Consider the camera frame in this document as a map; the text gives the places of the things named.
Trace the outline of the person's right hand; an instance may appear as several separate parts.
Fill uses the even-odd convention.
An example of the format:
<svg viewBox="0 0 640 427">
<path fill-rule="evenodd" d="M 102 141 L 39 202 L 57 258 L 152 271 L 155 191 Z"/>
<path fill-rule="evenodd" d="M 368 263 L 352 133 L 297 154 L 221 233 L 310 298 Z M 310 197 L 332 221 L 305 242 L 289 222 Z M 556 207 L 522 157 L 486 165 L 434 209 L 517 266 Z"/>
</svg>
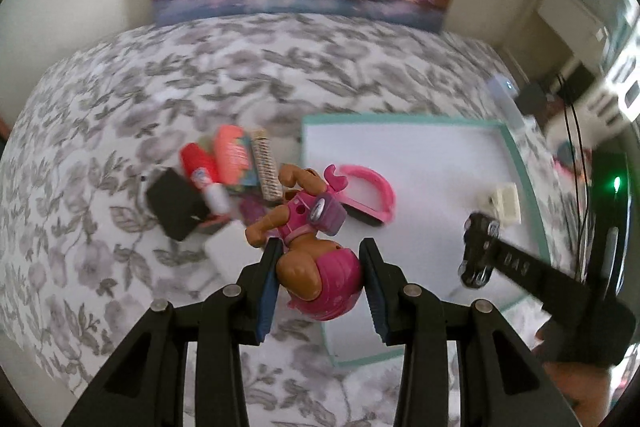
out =
<svg viewBox="0 0 640 427">
<path fill-rule="evenodd" d="M 536 332 L 538 345 L 533 354 L 541 361 L 553 384 L 572 403 L 582 426 L 599 426 L 608 415 L 611 404 L 612 369 L 582 363 L 544 361 L 547 340 L 555 324 L 548 321 Z"/>
</svg>

